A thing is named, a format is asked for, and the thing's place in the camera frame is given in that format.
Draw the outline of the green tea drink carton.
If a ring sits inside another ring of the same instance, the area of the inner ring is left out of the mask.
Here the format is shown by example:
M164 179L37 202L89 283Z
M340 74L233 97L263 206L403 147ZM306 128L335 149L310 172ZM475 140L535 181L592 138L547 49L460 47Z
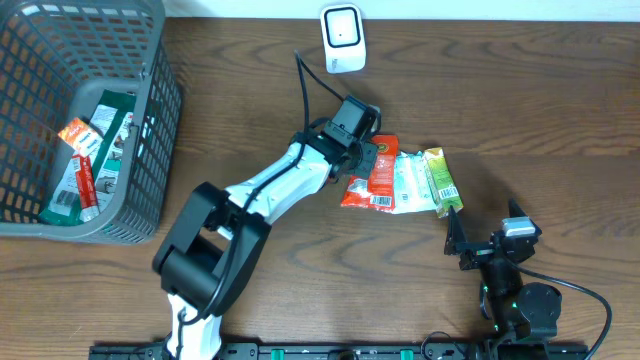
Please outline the green tea drink carton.
M455 212L460 211L463 208L463 202L449 172L443 149L441 147L427 149L423 153L423 159L438 217L447 217L450 208Z

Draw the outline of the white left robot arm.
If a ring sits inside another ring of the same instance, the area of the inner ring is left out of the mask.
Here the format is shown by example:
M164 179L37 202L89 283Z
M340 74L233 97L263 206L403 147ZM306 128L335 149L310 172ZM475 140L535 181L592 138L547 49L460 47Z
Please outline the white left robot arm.
M222 317L247 286L273 223L343 175L368 177L380 127L379 107L347 96L335 116L296 133L285 154L254 177L193 190L152 261L172 311L163 358L218 354Z

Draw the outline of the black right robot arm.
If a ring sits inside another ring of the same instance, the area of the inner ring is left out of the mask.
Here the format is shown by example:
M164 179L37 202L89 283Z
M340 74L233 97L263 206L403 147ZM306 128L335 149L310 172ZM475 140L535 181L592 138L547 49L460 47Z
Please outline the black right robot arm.
M562 295L551 285L523 282L517 266L535 254L542 231L513 199L508 208L501 228L485 242L469 241L451 209L444 253L457 256L462 271L480 271L483 308L499 335L509 341L547 340L557 335Z

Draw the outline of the orange tissue pack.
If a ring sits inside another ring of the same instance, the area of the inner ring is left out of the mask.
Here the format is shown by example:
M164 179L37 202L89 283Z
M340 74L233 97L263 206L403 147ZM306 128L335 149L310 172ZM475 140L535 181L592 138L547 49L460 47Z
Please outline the orange tissue pack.
M80 118L71 120L58 132L58 136L81 157L88 157L103 142L100 133Z

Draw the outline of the mint wet wipes pack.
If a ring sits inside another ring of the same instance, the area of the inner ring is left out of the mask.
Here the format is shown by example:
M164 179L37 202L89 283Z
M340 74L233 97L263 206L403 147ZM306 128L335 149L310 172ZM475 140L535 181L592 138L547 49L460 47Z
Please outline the mint wet wipes pack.
M393 214L436 209L421 153L399 153L394 165L393 190L395 202Z

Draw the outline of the red snack bag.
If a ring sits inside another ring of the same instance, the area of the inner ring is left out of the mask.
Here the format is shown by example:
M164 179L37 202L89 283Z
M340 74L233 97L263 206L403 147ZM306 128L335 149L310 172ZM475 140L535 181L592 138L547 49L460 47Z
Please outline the red snack bag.
M377 146L377 157L369 178L352 176L341 206L391 213L395 208L394 175L399 140L396 135L376 135L373 143Z

